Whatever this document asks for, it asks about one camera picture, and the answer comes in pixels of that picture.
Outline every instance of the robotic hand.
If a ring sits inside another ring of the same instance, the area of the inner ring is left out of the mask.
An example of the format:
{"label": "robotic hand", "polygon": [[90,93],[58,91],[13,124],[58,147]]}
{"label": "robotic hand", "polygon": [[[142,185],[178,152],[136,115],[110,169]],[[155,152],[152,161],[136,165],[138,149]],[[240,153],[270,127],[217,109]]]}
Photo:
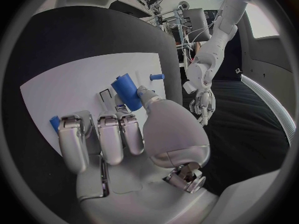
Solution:
{"label": "robotic hand", "polygon": [[191,112],[200,115],[198,121],[203,126],[208,124],[216,109],[215,97],[211,90],[212,80],[223,62],[227,42],[238,30],[236,24],[241,19],[246,5],[241,0],[225,0],[222,14],[214,22],[211,39],[202,45],[187,68],[189,81],[183,87],[188,94],[196,92],[196,97],[189,107]]}

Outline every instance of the white board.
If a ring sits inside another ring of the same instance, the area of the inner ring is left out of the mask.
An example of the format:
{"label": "white board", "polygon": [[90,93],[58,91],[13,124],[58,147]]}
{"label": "white board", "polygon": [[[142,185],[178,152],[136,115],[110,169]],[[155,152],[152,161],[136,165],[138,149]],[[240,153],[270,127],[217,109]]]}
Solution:
{"label": "white board", "polygon": [[[96,124],[103,111],[97,93],[109,89],[114,96],[111,83],[125,73],[137,88],[144,85],[165,98],[163,80],[150,80],[150,74],[161,74],[159,56],[155,53],[120,53],[69,62],[32,78],[20,89],[35,125],[61,155],[57,134],[49,120],[55,115],[62,117],[88,110]],[[142,131],[146,111],[141,108],[133,113]]]}

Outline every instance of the white robotic arm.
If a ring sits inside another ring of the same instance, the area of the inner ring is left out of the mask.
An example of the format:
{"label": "white robotic arm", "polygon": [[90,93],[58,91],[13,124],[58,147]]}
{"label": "white robotic arm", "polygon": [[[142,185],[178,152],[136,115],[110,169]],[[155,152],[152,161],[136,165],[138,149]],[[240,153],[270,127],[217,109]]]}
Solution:
{"label": "white robotic arm", "polygon": [[241,0],[225,0],[222,14],[214,22],[211,39],[202,45],[187,68],[189,81],[183,87],[188,94],[196,92],[195,99],[190,103],[190,111],[201,115],[198,121],[202,125],[208,124],[216,109],[215,97],[211,91],[212,80],[223,62],[227,42],[238,30],[236,24],[246,5]]}

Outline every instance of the window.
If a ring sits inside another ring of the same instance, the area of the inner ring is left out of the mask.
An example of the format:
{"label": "window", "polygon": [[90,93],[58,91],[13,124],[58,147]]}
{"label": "window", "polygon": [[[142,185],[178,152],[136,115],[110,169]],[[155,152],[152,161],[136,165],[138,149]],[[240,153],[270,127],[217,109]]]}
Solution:
{"label": "window", "polygon": [[254,38],[279,35],[273,24],[258,6],[247,4],[246,13]]}

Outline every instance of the blue object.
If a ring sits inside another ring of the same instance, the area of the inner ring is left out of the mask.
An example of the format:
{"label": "blue object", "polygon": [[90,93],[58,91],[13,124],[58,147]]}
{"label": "blue object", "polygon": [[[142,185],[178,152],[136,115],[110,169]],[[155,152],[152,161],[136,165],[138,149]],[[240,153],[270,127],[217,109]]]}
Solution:
{"label": "blue object", "polygon": [[128,73],[118,76],[111,86],[131,111],[139,110],[142,107],[141,100],[137,95],[137,87]]}
{"label": "blue object", "polygon": [[58,133],[59,117],[54,116],[53,118],[50,119],[50,123],[51,123],[52,127],[54,128],[54,130],[56,131],[56,133]]}
{"label": "blue object", "polygon": [[164,74],[157,74],[157,75],[150,75],[149,76],[150,80],[164,80],[165,75]]}

